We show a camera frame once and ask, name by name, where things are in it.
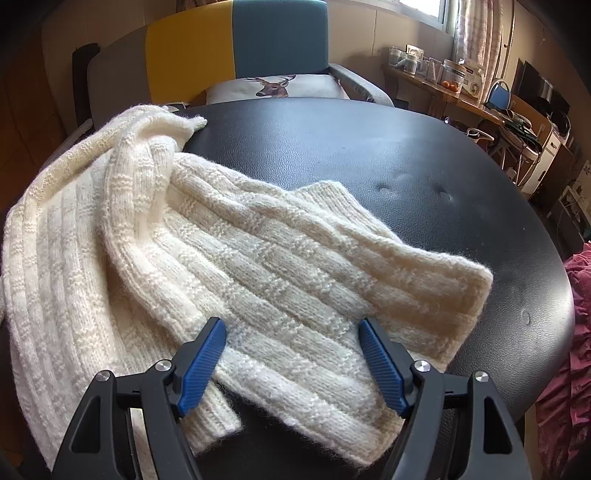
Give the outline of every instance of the black leather surface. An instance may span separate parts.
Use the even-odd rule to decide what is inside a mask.
[[[529,204],[473,142],[434,118],[365,102],[243,100],[187,111],[208,119],[185,150],[286,189],[343,183],[405,242],[464,255],[495,280],[450,372],[488,371],[514,419],[570,346],[573,300],[558,253]],[[207,479],[373,479],[232,397],[244,431],[198,458]],[[449,418],[432,465],[443,462]]]

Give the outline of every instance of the white knitted scarf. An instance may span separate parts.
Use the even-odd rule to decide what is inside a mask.
[[[241,428],[219,382],[369,465],[401,420],[372,380],[357,321],[376,316],[414,357],[444,370],[492,274],[403,244],[340,183],[288,192],[181,152],[205,124],[131,108],[43,170],[8,216],[12,367],[41,453],[53,465],[96,372],[145,371],[219,316],[226,349],[183,420],[195,452]]]

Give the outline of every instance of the white appliance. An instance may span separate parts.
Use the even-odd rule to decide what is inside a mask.
[[[544,145],[544,151],[540,156],[540,162],[535,166],[534,171],[531,173],[529,179],[521,187],[521,191],[528,195],[532,195],[544,179],[544,175],[548,172],[551,163],[554,161],[558,149],[560,148],[560,137],[558,132],[552,131],[546,144]]]

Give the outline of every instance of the curtain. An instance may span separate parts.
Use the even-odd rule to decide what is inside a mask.
[[[501,52],[503,8],[501,0],[459,0],[455,61],[471,59],[484,67],[484,82],[480,100],[491,88]]]

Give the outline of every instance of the pink blanket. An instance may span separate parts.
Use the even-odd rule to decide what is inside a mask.
[[[536,402],[542,465],[558,478],[591,426],[591,244],[564,263],[573,290],[575,327],[569,356]]]

